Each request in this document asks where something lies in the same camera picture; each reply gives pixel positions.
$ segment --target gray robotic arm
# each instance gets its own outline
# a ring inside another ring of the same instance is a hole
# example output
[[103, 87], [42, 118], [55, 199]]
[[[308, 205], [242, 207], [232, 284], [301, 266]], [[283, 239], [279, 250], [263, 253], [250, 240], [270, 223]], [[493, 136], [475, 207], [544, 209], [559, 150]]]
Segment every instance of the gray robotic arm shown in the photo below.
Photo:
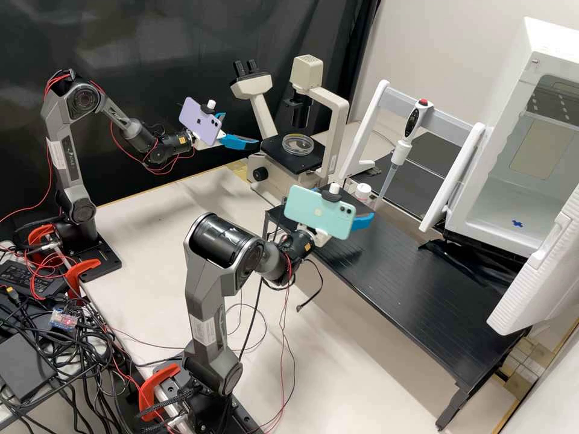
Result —
[[237, 294], [253, 271], [285, 285], [313, 250], [314, 239], [297, 230], [276, 245], [208, 213], [195, 220], [184, 248], [193, 340], [185, 348], [183, 366], [215, 393], [228, 395], [243, 368], [227, 346], [224, 297]]
[[[62, 74], [61, 79], [55, 81], [58, 74]], [[58, 71], [49, 80], [40, 114], [46, 124], [46, 140], [57, 178], [56, 200], [72, 223], [67, 232], [72, 238], [88, 242], [98, 236], [96, 207], [83, 184], [71, 125], [99, 112], [121, 129], [133, 148], [147, 157], [144, 164], [162, 165], [171, 156], [190, 151], [194, 141], [187, 131], [156, 137], [141, 121], [129, 118], [94, 82], [76, 75], [72, 69]]]

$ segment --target black fabric backdrop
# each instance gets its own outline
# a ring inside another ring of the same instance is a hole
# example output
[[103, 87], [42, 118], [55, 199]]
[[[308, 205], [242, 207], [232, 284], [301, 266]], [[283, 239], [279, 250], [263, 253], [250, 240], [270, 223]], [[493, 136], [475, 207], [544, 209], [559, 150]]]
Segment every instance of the black fabric backdrop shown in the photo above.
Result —
[[[48, 184], [42, 89], [58, 68], [95, 80], [129, 115], [181, 128], [186, 96], [211, 98], [227, 112], [224, 130], [259, 138], [250, 103], [236, 99], [232, 62], [255, 58], [272, 74], [266, 100], [276, 124], [289, 126], [283, 99], [295, 56], [324, 61], [324, 86], [351, 98], [376, 0], [6, 0], [0, 2], [0, 216], [36, 203]], [[312, 108], [308, 133], [327, 128], [329, 111]], [[156, 177], [115, 148], [103, 115], [73, 125], [84, 183], [96, 204], [245, 157], [218, 147]], [[53, 212], [52, 193], [40, 213]]]

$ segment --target mint green smartphone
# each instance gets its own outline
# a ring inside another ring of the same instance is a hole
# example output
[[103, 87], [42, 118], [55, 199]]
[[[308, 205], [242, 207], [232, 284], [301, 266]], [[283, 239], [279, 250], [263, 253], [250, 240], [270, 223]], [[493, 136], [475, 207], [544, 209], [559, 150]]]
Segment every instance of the mint green smartphone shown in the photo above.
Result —
[[335, 238], [346, 239], [356, 217], [356, 207], [343, 201], [327, 201], [316, 191], [293, 185], [283, 214], [295, 222], [322, 229]]

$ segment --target purple smartphone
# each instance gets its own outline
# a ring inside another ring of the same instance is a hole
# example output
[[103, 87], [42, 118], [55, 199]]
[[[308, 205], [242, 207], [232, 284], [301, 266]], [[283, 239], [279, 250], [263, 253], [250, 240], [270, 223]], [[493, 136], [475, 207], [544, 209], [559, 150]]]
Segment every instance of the purple smartphone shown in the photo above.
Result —
[[209, 146], [214, 144], [221, 129], [221, 121], [214, 115], [202, 111], [201, 105], [189, 96], [185, 98], [183, 103], [179, 122]]

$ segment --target white bottle cap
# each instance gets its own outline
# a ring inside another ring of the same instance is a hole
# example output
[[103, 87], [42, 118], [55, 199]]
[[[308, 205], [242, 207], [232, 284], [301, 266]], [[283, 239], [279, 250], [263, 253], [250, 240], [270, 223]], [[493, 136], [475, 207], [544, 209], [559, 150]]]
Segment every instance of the white bottle cap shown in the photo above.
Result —
[[331, 194], [339, 194], [340, 193], [340, 184], [331, 183], [330, 184], [330, 193]]
[[372, 187], [370, 187], [370, 185], [361, 183], [361, 184], [358, 184], [358, 187], [356, 187], [356, 191], [354, 192], [354, 196], [356, 196], [360, 200], [366, 200], [368, 197], [370, 197], [371, 192], [372, 192]]

